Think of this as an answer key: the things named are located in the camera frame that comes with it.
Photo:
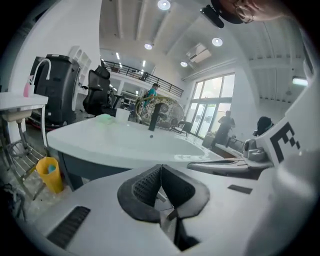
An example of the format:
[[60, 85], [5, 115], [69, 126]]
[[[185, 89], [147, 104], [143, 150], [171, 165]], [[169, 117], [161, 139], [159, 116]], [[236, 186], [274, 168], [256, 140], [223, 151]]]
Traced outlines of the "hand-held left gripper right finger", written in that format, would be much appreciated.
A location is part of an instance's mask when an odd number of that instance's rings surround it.
[[168, 165], [161, 166], [161, 186], [179, 218], [198, 216], [210, 200], [205, 184]]

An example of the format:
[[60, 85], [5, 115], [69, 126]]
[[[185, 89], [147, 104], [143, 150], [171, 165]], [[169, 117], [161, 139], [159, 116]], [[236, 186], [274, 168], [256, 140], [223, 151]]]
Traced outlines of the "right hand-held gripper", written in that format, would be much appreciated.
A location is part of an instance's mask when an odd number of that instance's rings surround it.
[[271, 129], [244, 144], [243, 156], [224, 160], [191, 162], [190, 170], [220, 176], [257, 179], [302, 151], [320, 148], [320, 75], [307, 76], [308, 86]]

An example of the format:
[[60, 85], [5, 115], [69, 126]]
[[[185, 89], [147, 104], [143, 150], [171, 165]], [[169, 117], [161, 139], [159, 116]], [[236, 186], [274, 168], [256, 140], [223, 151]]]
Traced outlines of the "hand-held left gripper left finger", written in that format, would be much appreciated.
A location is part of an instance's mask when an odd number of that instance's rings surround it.
[[133, 219], [147, 223], [160, 223], [160, 212], [155, 209], [161, 187], [162, 166], [157, 164], [136, 175], [118, 188], [117, 199], [121, 208]]

